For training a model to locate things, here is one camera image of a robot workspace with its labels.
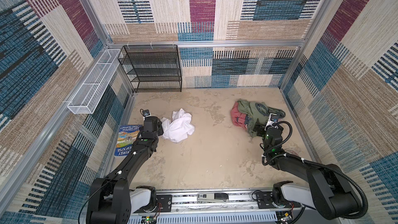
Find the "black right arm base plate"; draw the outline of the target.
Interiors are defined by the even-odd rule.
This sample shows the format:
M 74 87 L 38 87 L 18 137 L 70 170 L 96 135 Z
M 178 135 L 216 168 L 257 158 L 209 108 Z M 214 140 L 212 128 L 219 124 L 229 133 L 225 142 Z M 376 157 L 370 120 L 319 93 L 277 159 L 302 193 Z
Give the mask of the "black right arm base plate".
M 296 209 L 302 207 L 300 203 L 287 201 L 284 197 L 277 199 L 273 196 L 272 191 L 255 190 L 251 197 L 257 203 L 259 209 Z

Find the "blue illustrated children's book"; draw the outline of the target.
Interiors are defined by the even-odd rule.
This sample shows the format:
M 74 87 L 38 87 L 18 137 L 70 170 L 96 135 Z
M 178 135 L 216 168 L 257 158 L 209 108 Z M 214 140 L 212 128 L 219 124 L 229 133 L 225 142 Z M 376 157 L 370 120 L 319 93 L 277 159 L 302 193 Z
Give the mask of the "blue illustrated children's book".
M 132 144 L 136 140 L 142 125 L 121 125 L 119 128 L 117 144 L 114 152 L 115 157 L 127 156 Z

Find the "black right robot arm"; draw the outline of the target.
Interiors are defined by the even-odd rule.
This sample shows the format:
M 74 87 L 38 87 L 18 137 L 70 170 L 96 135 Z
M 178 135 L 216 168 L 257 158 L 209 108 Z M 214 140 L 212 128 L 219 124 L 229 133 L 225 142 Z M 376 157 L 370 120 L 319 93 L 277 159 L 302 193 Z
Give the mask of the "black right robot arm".
M 291 138 L 292 132 L 284 139 L 283 124 L 291 127 L 287 121 L 255 124 L 254 133 L 262 138 L 262 165 L 299 177 L 309 187 L 294 187 L 289 180 L 275 183 L 272 203 L 284 207 L 297 202 L 315 209 L 327 220 L 363 217 L 368 212 L 369 203 L 361 187 L 334 164 L 324 165 L 284 151 L 282 145 Z

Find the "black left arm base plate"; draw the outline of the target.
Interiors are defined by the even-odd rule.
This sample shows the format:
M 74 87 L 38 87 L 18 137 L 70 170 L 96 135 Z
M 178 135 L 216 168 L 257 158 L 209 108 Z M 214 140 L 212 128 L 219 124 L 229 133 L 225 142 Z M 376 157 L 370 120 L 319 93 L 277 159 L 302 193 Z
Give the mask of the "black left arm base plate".
M 155 206 L 142 207 L 134 213 L 169 213 L 172 210 L 172 195 L 158 195 Z

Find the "white cloth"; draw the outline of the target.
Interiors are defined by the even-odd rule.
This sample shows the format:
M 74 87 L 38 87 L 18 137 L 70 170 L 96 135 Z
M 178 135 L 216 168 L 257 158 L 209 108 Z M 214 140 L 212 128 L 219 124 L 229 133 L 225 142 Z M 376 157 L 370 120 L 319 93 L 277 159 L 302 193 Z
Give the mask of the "white cloth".
M 192 135 L 195 131 L 195 126 L 191 123 L 192 115 L 184 109 L 173 112 L 172 120 L 162 118 L 163 135 L 165 140 L 170 140 L 174 143 L 179 143 Z

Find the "red shirt with grey cuff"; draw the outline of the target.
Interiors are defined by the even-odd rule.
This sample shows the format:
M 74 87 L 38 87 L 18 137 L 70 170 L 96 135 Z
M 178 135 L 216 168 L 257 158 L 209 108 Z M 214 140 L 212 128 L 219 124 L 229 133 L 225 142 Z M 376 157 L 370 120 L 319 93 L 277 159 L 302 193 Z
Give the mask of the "red shirt with grey cuff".
M 241 113 L 238 110 L 238 102 L 234 103 L 234 105 L 230 111 L 230 115 L 231 115 L 231 120 L 232 120 L 232 123 L 234 126 L 241 127 L 247 131 L 247 125 L 248 125 L 249 121 L 251 120 L 251 118 L 247 114 Z

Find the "grey handheld controller device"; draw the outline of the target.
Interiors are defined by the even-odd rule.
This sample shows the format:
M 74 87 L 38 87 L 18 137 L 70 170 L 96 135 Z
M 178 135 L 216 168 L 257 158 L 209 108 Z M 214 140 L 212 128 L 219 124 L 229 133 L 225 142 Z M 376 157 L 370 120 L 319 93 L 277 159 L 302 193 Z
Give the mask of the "grey handheld controller device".
M 227 203 L 229 196 L 224 192 L 200 192 L 197 195 L 198 202 Z

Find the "green shirt with grey trim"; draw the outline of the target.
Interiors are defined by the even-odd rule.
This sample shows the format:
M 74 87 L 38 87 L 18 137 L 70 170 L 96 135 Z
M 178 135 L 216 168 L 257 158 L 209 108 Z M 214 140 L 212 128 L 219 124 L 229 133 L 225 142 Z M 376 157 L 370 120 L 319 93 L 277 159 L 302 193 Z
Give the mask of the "green shirt with grey trim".
M 259 103 L 255 101 L 238 100 L 238 110 L 241 113 L 250 116 L 251 120 L 247 125 L 247 133 L 251 137 L 255 137 L 253 134 L 254 125 L 259 121 L 261 124 L 266 124 L 270 114 L 277 114 L 279 119 L 286 117 L 286 113 L 283 110 L 269 107 L 265 103 Z

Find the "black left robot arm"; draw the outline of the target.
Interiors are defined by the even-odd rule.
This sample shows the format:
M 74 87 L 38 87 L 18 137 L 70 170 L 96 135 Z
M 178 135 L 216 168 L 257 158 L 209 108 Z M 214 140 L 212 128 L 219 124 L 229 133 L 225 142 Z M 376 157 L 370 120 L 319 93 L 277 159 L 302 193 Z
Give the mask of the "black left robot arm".
M 86 202 L 86 224 L 126 224 L 130 215 L 141 209 L 153 211 L 158 206 L 154 187 L 130 184 L 141 166 L 156 152 L 159 136 L 163 135 L 158 117 L 144 118 L 144 125 L 125 159 L 108 175 L 96 178 Z

